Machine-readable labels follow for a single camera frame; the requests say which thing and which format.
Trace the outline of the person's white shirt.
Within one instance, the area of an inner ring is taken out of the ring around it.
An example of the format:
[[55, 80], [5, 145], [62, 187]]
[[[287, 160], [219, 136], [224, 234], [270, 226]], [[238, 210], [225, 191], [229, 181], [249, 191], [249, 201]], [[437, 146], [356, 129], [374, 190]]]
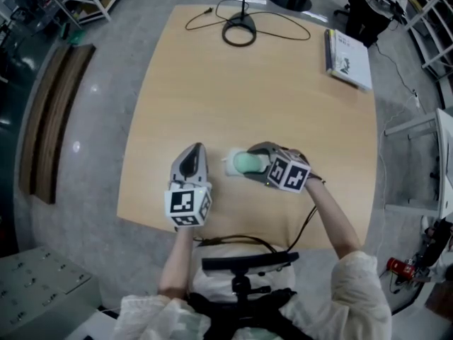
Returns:
[[[202, 257], [261, 254], [263, 248], [253, 245], [198, 247], [193, 252], [190, 289], [211, 303], [234, 301], [228, 275], [206, 276], [201, 269]], [[377, 260], [362, 251], [340, 259], [331, 274], [331, 299], [315, 304], [312, 294], [303, 289], [294, 293], [278, 309], [286, 321], [278, 329], [288, 340], [390, 340], [391, 310], [377, 274]], [[202, 340], [219, 322], [212, 340], [221, 340], [232, 329], [230, 319], [201, 313], [188, 301], [165, 295], [139, 297], [130, 295], [121, 302], [120, 315], [113, 330], [113, 340]]]

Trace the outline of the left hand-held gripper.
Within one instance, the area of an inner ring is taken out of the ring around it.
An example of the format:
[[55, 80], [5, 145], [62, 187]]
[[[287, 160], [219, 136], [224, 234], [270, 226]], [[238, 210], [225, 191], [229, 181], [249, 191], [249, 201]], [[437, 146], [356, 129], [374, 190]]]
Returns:
[[[207, 152], [201, 142], [184, 149], [171, 165], [171, 182], [164, 193], [165, 216], [179, 229], [202, 227], [212, 206], [207, 181]], [[191, 183], [188, 180], [202, 183]]]

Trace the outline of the red fire extinguisher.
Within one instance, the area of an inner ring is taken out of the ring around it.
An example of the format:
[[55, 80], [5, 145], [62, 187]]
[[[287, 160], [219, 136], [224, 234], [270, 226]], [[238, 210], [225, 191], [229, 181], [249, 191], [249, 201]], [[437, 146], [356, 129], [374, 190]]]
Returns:
[[389, 258], [386, 263], [386, 269], [405, 281], [410, 281], [415, 275], [415, 266], [412, 263], [400, 261], [394, 257]]

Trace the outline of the person's right forearm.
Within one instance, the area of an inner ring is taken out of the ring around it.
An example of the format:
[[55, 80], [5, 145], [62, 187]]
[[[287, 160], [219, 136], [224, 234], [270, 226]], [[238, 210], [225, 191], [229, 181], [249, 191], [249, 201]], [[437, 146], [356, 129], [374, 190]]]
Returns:
[[325, 228], [328, 239], [339, 259], [358, 251], [361, 244], [358, 235], [343, 210], [318, 179], [310, 178], [305, 185]]

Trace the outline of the black desk lamp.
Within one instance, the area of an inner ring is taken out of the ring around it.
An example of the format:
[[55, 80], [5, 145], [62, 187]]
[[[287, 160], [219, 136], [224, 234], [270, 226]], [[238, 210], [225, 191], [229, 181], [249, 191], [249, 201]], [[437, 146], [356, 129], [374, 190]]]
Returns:
[[[291, 18], [283, 16], [282, 14], [273, 13], [273, 12], [269, 12], [269, 11], [256, 11], [256, 12], [248, 13], [247, 12], [248, 3], [246, 2], [246, 0], [239, 0], [241, 2], [241, 10], [238, 13], [235, 13], [230, 18], [225, 18], [223, 16], [220, 16], [218, 14], [218, 10], [219, 10], [220, 5], [223, 2], [225, 2], [225, 1], [228, 1], [228, 0], [221, 0], [216, 5], [215, 9], [208, 8], [203, 13], [200, 13], [200, 14], [194, 16], [193, 18], [191, 18], [185, 24], [185, 29], [187, 31], [201, 30], [203, 28], [208, 28], [208, 27], [211, 27], [211, 26], [217, 26], [217, 25], [222, 23], [223, 24], [223, 27], [222, 27], [222, 40], [226, 44], [228, 44], [228, 45], [230, 45], [232, 47], [248, 47], [248, 46], [252, 45], [256, 41], [256, 37], [257, 37], [258, 33], [264, 34], [264, 35], [268, 35], [268, 36], [272, 36], [272, 37], [275, 37], [275, 38], [282, 38], [284, 40], [301, 41], [301, 42], [310, 40], [310, 38], [311, 38], [311, 33], [302, 24], [297, 23], [296, 21], [292, 20]], [[194, 26], [194, 27], [190, 27], [189, 26], [196, 19], [201, 18], [203, 15], [207, 15], [207, 14], [210, 14], [212, 12], [215, 13], [215, 16], [218, 17], [219, 21], [217, 21], [215, 23], [208, 23], [208, 24]], [[305, 33], [307, 33], [307, 37], [306, 38], [293, 38], [293, 37], [278, 35], [278, 34], [267, 32], [267, 31], [263, 31], [263, 30], [258, 30], [256, 28], [256, 24], [255, 24], [252, 16], [253, 15], [259, 15], [259, 14], [270, 14], [270, 15], [277, 16], [279, 18], [283, 18], [283, 19], [289, 21], [290, 23], [295, 24], [298, 28], [301, 28]], [[251, 39], [249, 41], [243, 42], [243, 43], [237, 43], [237, 42], [234, 42], [234, 41], [231, 41], [230, 39], [228, 39], [228, 37], [227, 37], [228, 31], [230, 29], [236, 29], [236, 28], [238, 28], [240, 30], [244, 30], [247, 33], [250, 33], [251, 34]]]

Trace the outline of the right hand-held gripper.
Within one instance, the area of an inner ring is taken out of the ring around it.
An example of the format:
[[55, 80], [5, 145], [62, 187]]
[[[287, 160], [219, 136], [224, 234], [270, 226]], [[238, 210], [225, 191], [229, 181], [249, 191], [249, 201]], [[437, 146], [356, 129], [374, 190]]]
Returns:
[[247, 149], [248, 154], [270, 159], [270, 166], [262, 171], [248, 171], [243, 175], [252, 181], [267, 184], [281, 191], [301, 193], [311, 173], [311, 167], [298, 155], [281, 150], [274, 142], [260, 142]]

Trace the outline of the grey cabinet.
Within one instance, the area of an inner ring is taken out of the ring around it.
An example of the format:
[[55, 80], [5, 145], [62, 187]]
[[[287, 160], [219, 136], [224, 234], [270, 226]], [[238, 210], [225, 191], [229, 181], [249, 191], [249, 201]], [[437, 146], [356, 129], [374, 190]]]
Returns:
[[0, 340], [62, 340], [101, 304], [98, 279], [45, 246], [0, 258]]

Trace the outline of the mint green and white plastic object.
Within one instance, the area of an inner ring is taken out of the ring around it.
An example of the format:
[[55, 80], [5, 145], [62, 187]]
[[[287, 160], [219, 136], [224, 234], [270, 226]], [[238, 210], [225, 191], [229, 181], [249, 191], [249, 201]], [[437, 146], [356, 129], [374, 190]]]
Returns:
[[[234, 165], [233, 165], [233, 158], [239, 152], [247, 152], [247, 151], [244, 149], [234, 148], [229, 151], [228, 155], [225, 158], [223, 158], [222, 161], [224, 162], [225, 174], [227, 176], [244, 176], [243, 174], [240, 174], [237, 170], [235, 170]], [[265, 157], [261, 157], [261, 159], [262, 159], [265, 167], [270, 165], [270, 159], [267, 159]]]

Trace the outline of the empty white shelf rack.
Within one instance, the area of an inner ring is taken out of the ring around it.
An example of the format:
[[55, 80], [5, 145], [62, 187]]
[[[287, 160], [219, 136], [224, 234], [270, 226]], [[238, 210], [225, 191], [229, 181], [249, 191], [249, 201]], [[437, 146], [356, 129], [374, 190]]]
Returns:
[[453, 74], [453, 0], [408, 0], [406, 30], [422, 55], [422, 68], [436, 79]]

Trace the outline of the person's left forearm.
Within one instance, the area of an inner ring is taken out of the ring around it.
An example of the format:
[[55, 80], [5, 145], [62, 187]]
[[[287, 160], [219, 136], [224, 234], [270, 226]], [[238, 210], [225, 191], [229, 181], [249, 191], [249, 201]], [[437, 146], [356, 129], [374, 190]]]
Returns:
[[183, 299], [188, 290], [193, 250], [193, 227], [181, 227], [164, 265], [158, 294], [170, 299]]

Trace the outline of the person's right hand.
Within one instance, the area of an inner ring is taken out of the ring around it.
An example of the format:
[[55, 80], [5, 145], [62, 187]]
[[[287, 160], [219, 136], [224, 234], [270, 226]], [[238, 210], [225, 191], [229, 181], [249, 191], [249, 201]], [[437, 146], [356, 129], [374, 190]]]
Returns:
[[302, 154], [298, 149], [290, 149], [289, 152], [291, 152], [293, 155], [298, 156], [305, 165], [307, 165], [307, 166], [310, 165], [306, 156], [304, 154]]

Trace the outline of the wooden table with white legs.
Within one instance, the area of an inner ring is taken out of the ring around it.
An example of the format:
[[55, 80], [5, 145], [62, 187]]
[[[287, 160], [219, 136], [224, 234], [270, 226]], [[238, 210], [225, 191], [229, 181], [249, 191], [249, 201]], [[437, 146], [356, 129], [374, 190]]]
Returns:
[[300, 150], [365, 239], [377, 174], [374, 95], [327, 75], [324, 27], [258, 14], [249, 47], [227, 45], [216, 14], [177, 6], [161, 34], [135, 107], [122, 165], [118, 217], [173, 231], [164, 214], [171, 163], [191, 144], [207, 149], [213, 204], [204, 238], [246, 234], [284, 246], [327, 248], [309, 195], [224, 173], [230, 149], [271, 141]]

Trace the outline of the white book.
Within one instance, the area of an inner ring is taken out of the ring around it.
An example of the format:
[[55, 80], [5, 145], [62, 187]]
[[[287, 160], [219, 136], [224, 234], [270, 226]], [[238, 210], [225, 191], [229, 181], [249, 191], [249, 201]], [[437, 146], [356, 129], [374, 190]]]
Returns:
[[324, 32], [326, 73], [363, 91], [372, 90], [367, 48], [339, 30]]

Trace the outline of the green soft object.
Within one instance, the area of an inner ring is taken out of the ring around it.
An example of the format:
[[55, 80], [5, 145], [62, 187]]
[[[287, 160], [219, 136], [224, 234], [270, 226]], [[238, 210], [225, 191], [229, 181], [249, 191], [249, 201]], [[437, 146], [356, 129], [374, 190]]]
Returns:
[[237, 153], [233, 158], [233, 165], [240, 174], [261, 173], [265, 167], [259, 155], [248, 152]]

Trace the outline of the brown wooden planks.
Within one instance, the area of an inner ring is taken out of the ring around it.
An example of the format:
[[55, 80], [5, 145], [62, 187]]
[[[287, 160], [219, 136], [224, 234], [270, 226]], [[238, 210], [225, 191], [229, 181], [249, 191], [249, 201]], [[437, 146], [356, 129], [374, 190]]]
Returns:
[[26, 195], [56, 202], [57, 175], [65, 130], [95, 45], [63, 45], [40, 80], [25, 128], [18, 185]]

